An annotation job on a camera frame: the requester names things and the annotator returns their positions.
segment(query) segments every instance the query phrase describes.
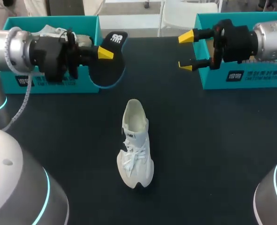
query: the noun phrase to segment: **logo on box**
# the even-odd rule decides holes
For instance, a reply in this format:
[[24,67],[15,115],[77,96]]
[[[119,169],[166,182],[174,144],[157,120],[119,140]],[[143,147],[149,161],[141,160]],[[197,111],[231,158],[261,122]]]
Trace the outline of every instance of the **logo on box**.
[[28,86],[28,76],[15,76],[15,79],[17,81],[17,84],[20,87],[27,87]]
[[227,77],[226,81],[227,82],[241,81],[243,73],[244,73],[243,70],[232,70],[232,71],[229,71],[228,77]]

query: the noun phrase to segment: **shoe tongue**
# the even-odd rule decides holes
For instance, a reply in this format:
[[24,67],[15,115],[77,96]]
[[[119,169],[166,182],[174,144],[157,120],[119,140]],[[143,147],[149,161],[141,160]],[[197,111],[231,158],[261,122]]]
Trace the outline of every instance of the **shoe tongue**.
[[127,129],[127,126],[124,127],[124,133],[129,142],[138,148],[145,143],[148,134],[147,132],[132,132]]

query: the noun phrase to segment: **shoelace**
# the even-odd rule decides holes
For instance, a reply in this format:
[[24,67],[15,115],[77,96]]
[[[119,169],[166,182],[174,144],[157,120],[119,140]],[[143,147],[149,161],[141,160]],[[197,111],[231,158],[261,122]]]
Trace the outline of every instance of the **shoelace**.
[[[62,37],[65,38],[65,40],[67,41],[67,33],[66,33],[66,29],[58,27],[56,28],[55,32],[56,33],[42,33],[40,34],[41,37],[44,36],[48,36],[48,37],[53,37],[53,38],[58,38],[58,37]],[[75,32],[72,32],[74,37],[75,37],[75,41],[77,41],[77,35],[75,34]]]
[[128,170],[128,171],[132,171],[135,162],[138,159],[142,159],[142,158],[146,158],[146,148],[144,147],[144,145],[140,148],[135,147],[134,145],[132,145],[130,143],[130,141],[128,139],[126,139],[124,141],[124,144],[127,148],[127,153],[125,153],[125,157],[130,157],[129,160],[127,160],[126,162],[123,163],[123,169]]

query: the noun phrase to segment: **shoe sole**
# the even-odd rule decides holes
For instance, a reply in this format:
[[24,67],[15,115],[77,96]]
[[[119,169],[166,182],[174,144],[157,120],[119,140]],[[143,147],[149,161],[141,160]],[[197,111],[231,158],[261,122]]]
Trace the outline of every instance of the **shoe sole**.
[[[119,170],[119,173],[120,173],[120,170],[122,170],[122,168],[120,168],[120,166],[119,166],[119,163],[121,162],[121,155],[120,155],[120,153],[118,154],[118,156],[117,156],[117,164],[118,164],[118,170]],[[151,175],[151,179],[150,179],[150,182],[146,185],[146,186],[143,186],[140,182],[137,182],[137,184],[135,185],[135,187],[130,187],[130,186],[128,186],[125,182],[124,182],[124,180],[123,180],[123,178],[122,178],[122,180],[123,180],[123,182],[127,185],[127,187],[129,187],[129,188],[131,188],[131,189],[140,189],[139,187],[141,187],[141,188],[146,188],[151,182],[152,182],[152,180],[153,180],[153,176],[154,176],[154,161],[151,159],[151,173],[150,173],[150,175]]]
[[154,162],[153,162],[152,159],[151,159],[151,174],[152,174],[151,180],[150,180],[150,182],[145,187],[140,182],[138,182],[136,184],[135,188],[133,188],[133,189],[137,190],[137,189],[147,188],[150,185],[150,183],[152,182],[153,176],[154,176]]

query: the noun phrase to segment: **shoe insole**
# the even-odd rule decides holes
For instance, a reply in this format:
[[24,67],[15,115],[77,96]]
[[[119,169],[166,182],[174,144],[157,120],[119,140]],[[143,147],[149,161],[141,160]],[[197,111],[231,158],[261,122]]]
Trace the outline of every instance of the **shoe insole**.
[[142,116],[139,114],[134,114],[129,119],[129,130],[132,132],[142,132],[144,131],[145,123],[142,119]]
[[112,60],[99,59],[89,66],[90,78],[99,88],[112,88],[122,77],[125,62],[122,49],[128,37],[126,32],[110,32],[101,44],[101,47],[111,51]]

